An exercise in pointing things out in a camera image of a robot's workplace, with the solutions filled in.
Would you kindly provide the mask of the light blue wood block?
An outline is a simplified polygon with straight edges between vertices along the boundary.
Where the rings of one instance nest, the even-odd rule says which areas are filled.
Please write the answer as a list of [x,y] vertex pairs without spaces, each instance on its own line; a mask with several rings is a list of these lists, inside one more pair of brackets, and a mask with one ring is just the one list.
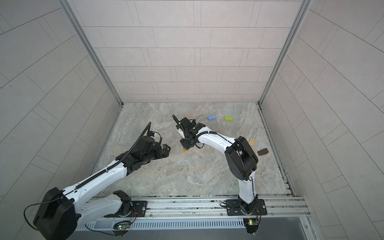
[[208,116],[209,121],[215,120],[216,118],[217,118],[216,115]]

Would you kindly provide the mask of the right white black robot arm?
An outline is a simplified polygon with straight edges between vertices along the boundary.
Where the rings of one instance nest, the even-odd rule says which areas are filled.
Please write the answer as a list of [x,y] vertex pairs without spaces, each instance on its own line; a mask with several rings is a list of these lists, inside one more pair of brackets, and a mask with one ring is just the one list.
[[195,119],[183,118],[179,120],[172,116],[182,139],[184,149],[193,147],[202,149],[210,146],[224,154],[231,173],[238,179],[239,195],[236,210],[241,210],[244,215],[265,216],[266,206],[256,192],[256,170],[259,159],[247,140],[240,136],[231,138],[211,130]]

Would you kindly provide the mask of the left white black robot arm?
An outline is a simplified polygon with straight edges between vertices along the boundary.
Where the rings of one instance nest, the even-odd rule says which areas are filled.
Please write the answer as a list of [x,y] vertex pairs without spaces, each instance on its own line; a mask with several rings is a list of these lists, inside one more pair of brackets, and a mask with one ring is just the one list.
[[106,167],[72,186],[49,190],[31,227],[46,240],[66,240],[78,227],[104,216],[135,217],[131,197],[118,190],[109,196],[92,198],[114,182],[125,178],[152,160],[167,158],[171,148],[156,141],[156,132],[147,124],[140,137],[126,152]]

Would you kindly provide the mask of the natural tan wood block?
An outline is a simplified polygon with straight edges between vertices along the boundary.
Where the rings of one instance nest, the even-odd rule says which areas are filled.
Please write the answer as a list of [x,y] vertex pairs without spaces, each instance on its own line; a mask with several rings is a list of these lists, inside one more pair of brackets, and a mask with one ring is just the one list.
[[254,138],[251,138],[249,141],[250,146],[253,147],[255,145],[255,142],[256,140]]

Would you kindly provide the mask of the dark brown wood block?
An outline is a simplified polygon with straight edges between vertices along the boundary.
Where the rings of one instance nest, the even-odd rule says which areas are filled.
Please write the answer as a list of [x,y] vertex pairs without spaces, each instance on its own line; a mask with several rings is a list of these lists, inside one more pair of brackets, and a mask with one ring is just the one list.
[[267,148],[264,148],[262,150],[257,151],[259,156],[267,155],[269,153],[269,150]]

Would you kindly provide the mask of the left green circuit board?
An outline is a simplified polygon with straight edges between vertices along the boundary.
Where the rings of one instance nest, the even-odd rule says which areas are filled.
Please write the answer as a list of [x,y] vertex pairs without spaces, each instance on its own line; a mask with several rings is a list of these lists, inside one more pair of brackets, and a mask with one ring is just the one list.
[[113,233],[115,236],[121,236],[123,237],[130,229],[131,221],[121,221],[118,223],[115,223],[113,226]]

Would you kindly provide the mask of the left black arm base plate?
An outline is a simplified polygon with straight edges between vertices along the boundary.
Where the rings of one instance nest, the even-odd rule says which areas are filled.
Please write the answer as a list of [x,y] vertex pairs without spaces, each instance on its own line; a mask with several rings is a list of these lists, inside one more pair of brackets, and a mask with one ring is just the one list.
[[123,203],[122,207],[114,214],[114,217],[120,218],[134,218],[134,217],[144,217],[147,210],[147,201],[131,201],[128,203]]

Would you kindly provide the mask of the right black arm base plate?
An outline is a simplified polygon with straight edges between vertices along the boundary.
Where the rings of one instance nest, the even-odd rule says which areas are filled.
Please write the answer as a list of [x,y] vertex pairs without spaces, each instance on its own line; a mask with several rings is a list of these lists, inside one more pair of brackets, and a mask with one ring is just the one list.
[[247,204],[241,199],[229,199],[220,203],[227,210],[228,216],[266,216],[268,214],[265,201],[254,199]]

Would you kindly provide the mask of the aluminium mounting rail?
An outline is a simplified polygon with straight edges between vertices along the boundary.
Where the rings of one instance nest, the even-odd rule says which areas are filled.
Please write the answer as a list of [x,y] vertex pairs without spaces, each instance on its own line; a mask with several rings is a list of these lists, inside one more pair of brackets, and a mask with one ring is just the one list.
[[147,201],[147,210],[144,217],[120,218],[114,217],[111,210],[92,209],[91,205],[102,200],[101,197],[92,198],[87,201],[80,213],[87,216],[87,222],[98,219],[111,220],[163,220],[163,219],[264,219],[285,217],[308,217],[310,211],[302,197],[285,195],[260,196],[265,201],[266,216],[228,216],[227,210],[220,206],[225,200],[238,199],[236,197],[137,197],[132,201]]

